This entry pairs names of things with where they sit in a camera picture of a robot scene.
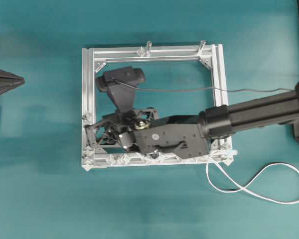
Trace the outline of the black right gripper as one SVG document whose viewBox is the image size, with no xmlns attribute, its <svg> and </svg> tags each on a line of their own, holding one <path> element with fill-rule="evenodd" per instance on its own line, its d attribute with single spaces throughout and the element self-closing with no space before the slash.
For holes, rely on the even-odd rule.
<svg viewBox="0 0 299 239">
<path fill-rule="evenodd" d="M 84 126 L 87 144 L 94 149 L 121 148 L 126 152 L 137 151 L 133 131 L 148 127 L 150 121 L 158 118 L 157 109 L 153 107 L 133 109 L 126 114 L 115 112 L 102 116 L 100 121 Z"/>
</svg>

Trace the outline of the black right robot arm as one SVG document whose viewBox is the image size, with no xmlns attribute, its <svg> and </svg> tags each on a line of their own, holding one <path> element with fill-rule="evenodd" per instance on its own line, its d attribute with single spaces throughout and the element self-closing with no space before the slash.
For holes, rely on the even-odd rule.
<svg viewBox="0 0 299 239">
<path fill-rule="evenodd" d="M 96 147 L 94 131 L 105 129 L 103 140 L 127 152 L 143 155 L 173 153 L 182 159 L 205 156 L 212 140 L 239 131 L 299 120 L 299 91 L 290 91 L 231 106 L 209 108 L 192 116 L 142 119 L 132 109 L 114 113 L 85 126 L 89 145 Z"/>
</svg>

